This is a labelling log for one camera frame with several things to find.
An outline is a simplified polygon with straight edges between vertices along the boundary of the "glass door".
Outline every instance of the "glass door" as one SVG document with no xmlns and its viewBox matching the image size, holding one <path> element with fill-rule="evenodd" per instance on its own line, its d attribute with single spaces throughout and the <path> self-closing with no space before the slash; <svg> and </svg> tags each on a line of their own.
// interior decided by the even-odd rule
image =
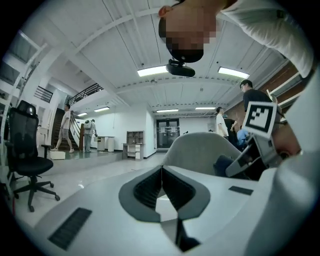
<svg viewBox="0 0 320 256">
<path fill-rule="evenodd" d="M 168 149 L 180 136 L 179 119 L 156 121 L 157 147 Z"/>
</svg>

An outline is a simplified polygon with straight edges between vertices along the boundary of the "stair railing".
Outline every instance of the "stair railing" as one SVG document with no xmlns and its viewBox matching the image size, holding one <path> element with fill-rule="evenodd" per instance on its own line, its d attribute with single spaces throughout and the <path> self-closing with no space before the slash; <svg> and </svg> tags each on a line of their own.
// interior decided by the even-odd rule
<svg viewBox="0 0 320 256">
<path fill-rule="evenodd" d="M 78 142 L 78 147 L 79 147 L 79 150 L 82 151 L 83 148 L 84 148 L 84 132 L 82 131 L 83 130 L 83 125 L 81 127 L 79 127 L 75 117 L 74 117 L 74 113 L 73 111 L 71 111 L 71 115 L 70 115 L 70 130 L 72 132 L 72 135 L 75 139 L 75 142 L 77 143 Z"/>
</svg>

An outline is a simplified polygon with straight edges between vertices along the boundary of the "black office chair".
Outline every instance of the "black office chair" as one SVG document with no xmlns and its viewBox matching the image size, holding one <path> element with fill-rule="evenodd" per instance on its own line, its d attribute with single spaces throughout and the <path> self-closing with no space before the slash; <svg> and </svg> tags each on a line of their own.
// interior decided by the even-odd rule
<svg viewBox="0 0 320 256">
<path fill-rule="evenodd" d="M 18 193 L 30 191 L 28 199 L 28 207 L 31 212 L 35 209 L 31 205 L 34 193 L 42 191 L 54 195 L 55 200 L 59 201 L 60 197 L 56 192 L 43 188 L 49 185 L 53 188 L 54 184 L 50 181 L 38 182 L 37 177 L 40 174 L 51 169 L 54 164 L 51 160 L 39 157 L 37 150 L 37 128 L 39 119 L 36 115 L 36 108 L 21 101 L 17 108 L 11 108 L 9 114 L 9 142 L 6 142 L 8 165 L 11 172 L 16 172 L 21 176 L 30 177 L 29 185 L 21 187 L 13 191 L 14 197 L 19 198 Z M 46 151 L 49 145 L 42 145 Z"/>
</svg>

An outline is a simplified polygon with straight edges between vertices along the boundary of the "white sleeve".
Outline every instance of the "white sleeve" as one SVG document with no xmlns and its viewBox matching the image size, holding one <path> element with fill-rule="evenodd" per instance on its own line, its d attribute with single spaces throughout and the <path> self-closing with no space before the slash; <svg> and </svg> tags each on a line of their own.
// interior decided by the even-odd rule
<svg viewBox="0 0 320 256">
<path fill-rule="evenodd" d="M 309 74 L 314 61 L 314 52 L 301 28 L 283 18 L 240 25 L 240 27 L 258 43 L 275 49 L 287 57 L 303 78 Z"/>
<path fill-rule="evenodd" d="M 222 115 L 220 115 L 220 114 L 218 114 L 217 116 L 216 116 L 216 123 L 217 123 L 217 125 L 218 124 L 222 124 L 223 122 L 222 122 Z"/>
</svg>

